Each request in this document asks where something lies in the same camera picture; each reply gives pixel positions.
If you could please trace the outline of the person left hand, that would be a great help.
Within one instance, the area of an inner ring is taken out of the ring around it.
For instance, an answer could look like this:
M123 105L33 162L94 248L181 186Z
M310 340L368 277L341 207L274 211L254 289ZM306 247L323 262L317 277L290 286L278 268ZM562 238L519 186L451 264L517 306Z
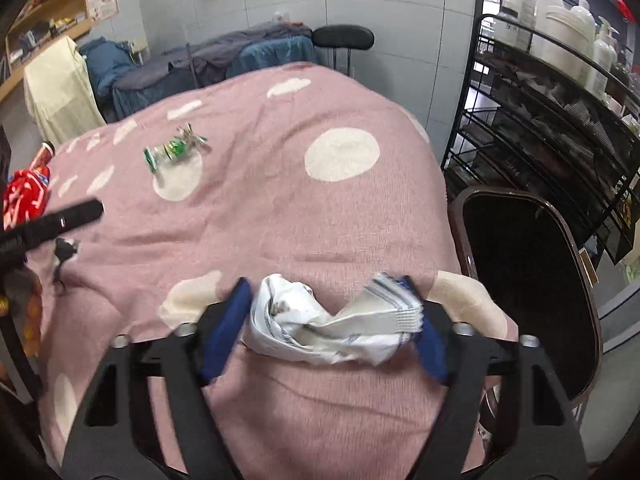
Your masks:
M9 316L20 335L23 350L36 358L41 346L42 286L29 268L10 271L2 281L1 316Z

